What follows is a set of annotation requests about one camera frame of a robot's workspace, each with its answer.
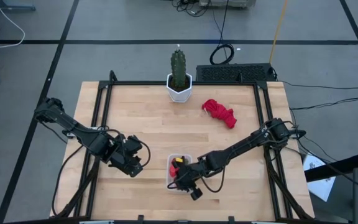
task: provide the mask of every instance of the white paper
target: white paper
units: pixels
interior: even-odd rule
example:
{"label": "white paper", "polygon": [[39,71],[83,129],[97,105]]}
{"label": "white paper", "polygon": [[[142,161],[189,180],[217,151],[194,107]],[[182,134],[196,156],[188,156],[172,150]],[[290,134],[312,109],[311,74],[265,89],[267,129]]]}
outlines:
{"label": "white paper", "polygon": [[[325,162],[309,154],[306,156],[306,159],[303,161],[303,170],[312,169],[322,165],[325,165]],[[309,182],[308,188],[312,194],[316,195],[317,197],[321,198],[323,201],[327,202],[329,193],[333,188],[334,181],[335,181],[335,177],[330,177],[328,179]]]}

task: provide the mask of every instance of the wooden tabletop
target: wooden tabletop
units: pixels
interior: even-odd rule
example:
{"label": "wooden tabletop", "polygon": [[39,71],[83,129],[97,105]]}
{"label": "wooden tabletop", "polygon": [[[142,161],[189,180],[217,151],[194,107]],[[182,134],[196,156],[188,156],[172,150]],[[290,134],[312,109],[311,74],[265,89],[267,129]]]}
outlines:
{"label": "wooden tabletop", "polygon": [[[91,124],[97,87],[98,82],[83,82],[81,87],[74,118],[85,126]],[[274,117],[291,120],[283,84],[268,83],[268,89]],[[235,128],[227,129],[222,121],[213,119],[201,109],[210,98],[234,110]],[[264,107],[262,92],[260,98]],[[193,93],[184,104],[172,103],[165,86],[114,86],[107,125],[126,136],[135,134],[149,145],[152,158],[134,178],[106,164],[100,165],[92,219],[136,220],[138,215],[144,215],[145,220],[227,220],[228,216],[235,216],[237,221],[274,220],[262,147],[230,162],[219,193],[209,192],[202,181],[197,181],[204,195],[193,201],[189,194],[168,191],[165,184],[170,154],[190,154],[195,161],[206,152],[227,148],[259,128],[251,86],[193,86]],[[69,140],[65,158],[78,146],[76,139]],[[298,150],[294,140],[290,140],[288,147]],[[62,172],[55,204],[58,211],[78,188],[84,153],[82,149]],[[147,158],[147,151],[140,150],[138,155],[143,158],[142,163]],[[313,217],[300,156],[284,149],[282,159],[289,191]],[[220,181],[221,174],[206,179],[213,189],[219,187]],[[278,188],[277,192],[284,217]],[[81,214],[85,214],[87,197],[88,192]]]}

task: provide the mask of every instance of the yellow cable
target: yellow cable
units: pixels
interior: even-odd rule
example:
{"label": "yellow cable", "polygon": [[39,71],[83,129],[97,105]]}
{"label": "yellow cable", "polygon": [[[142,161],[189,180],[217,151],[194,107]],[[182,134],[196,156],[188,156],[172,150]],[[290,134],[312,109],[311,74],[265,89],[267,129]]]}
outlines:
{"label": "yellow cable", "polygon": [[283,18],[284,18],[285,8],[287,7],[287,3],[288,3],[288,0],[285,0],[285,2],[284,2],[284,7],[283,7],[283,11],[281,12],[280,20],[278,21],[278,25],[277,25],[277,28],[276,28],[276,33],[274,34],[274,40],[273,40],[272,51],[270,52],[270,58],[269,58],[269,60],[268,60],[268,62],[269,62],[270,64],[272,64],[274,48],[276,47],[276,40],[277,40],[277,37],[278,37],[278,33],[280,32],[281,22],[283,21]]}

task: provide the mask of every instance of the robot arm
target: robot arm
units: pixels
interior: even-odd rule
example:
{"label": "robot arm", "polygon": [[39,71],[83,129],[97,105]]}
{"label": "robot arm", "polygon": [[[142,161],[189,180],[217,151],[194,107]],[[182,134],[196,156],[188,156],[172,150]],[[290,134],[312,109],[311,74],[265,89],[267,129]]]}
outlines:
{"label": "robot arm", "polygon": [[[225,150],[212,151],[198,158],[198,162],[185,164],[184,162],[173,162],[174,168],[177,169],[175,180],[168,185],[175,189],[189,192],[192,190],[191,197],[197,200],[202,196],[202,191],[197,188],[196,181],[202,177],[212,177],[224,170],[230,163],[231,159],[259,146],[267,145],[272,149],[281,149],[287,145],[287,142],[293,131],[289,131],[285,123],[280,118],[274,118],[267,121],[263,127],[251,133],[250,136],[235,143]],[[304,131],[297,131],[298,136],[305,135]]]}
{"label": "robot arm", "polygon": [[46,98],[35,109],[35,118],[41,123],[58,123],[60,126],[73,133],[80,144],[89,152],[99,157],[104,163],[111,162],[123,173],[135,177],[142,171],[140,158],[135,156],[142,149],[142,144],[136,136],[125,136],[118,131],[116,137],[112,137],[105,130],[97,131],[87,128],[68,116],[63,109],[62,102],[55,98]]}

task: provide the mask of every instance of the white pot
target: white pot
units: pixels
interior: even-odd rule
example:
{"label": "white pot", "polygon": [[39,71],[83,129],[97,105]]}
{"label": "white pot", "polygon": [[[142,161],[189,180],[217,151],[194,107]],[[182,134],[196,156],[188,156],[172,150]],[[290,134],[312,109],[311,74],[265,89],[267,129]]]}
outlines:
{"label": "white pot", "polygon": [[169,78],[171,76],[172,76],[172,73],[167,75],[167,89],[168,89],[169,95],[171,96],[172,101],[174,101],[175,103],[184,103],[184,102],[186,102],[186,100],[191,95],[191,87],[193,86],[193,77],[186,73],[186,76],[188,77],[189,82],[190,82],[190,86],[186,90],[177,92],[175,90],[172,90],[168,85]]}

